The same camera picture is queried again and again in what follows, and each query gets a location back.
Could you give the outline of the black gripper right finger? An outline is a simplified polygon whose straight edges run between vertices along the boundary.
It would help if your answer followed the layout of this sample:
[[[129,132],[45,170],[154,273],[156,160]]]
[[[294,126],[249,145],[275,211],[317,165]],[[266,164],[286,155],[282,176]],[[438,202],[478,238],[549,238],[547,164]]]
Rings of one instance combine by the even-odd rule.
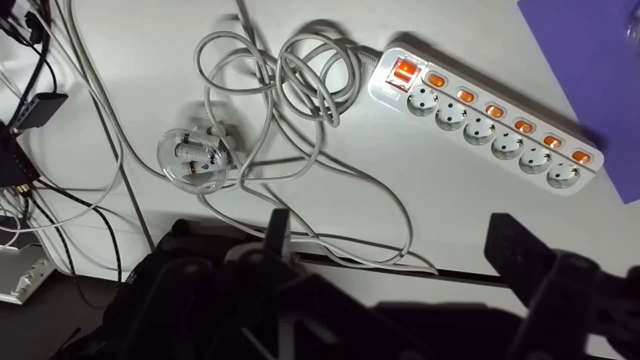
[[[485,256],[528,307],[510,360],[583,360],[601,268],[553,249],[510,214],[492,214]]]

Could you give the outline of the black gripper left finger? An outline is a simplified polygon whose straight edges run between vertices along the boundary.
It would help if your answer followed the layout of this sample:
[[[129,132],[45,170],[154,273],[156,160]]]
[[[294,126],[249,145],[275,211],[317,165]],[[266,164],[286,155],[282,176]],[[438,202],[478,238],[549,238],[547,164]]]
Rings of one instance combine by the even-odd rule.
[[[265,236],[265,249],[281,259],[290,257],[290,211],[286,208],[275,208],[266,236]]]

